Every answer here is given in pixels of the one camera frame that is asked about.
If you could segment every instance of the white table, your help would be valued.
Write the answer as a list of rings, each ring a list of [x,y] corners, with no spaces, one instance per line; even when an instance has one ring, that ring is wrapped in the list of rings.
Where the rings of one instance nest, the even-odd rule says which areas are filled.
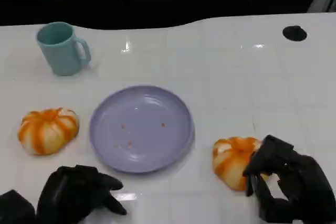
[[[300,25],[308,38],[282,36]],[[314,156],[336,188],[336,14],[229,17],[148,30],[76,27],[92,51],[91,67],[54,76],[36,42],[39,25],[0,27],[0,194],[17,190],[36,206],[61,165],[96,166],[121,179],[126,217],[96,211],[85,223],[262,223],[253,197],[230,191],[212,172],[212,145],[233,135],[271,133]],[[196,140],[190,153],[163,171],[132,176],[102,165],[88,135],[90,116],[108,95],[153,84],[190,107]],[[66,106],[80,118],[78,137],[57,155],[33,157],[16,132],[30,110]],[[275,196],[281,195],[270,185]]]

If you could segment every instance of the toy pumpkin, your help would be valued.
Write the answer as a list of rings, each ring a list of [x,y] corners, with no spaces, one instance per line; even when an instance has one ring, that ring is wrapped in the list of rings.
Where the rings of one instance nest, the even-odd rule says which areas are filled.
[[[72,110],[58,108],[29,112],[21,122],[17,136],[30,154],[57,152],[78,133],[79,121]]]
[[[251,154],[259,149],[261,141],[238,136],[219,139],[213,148],[213,169],[215,174],[231,189],[245,190],[246,178],[243,176]]]

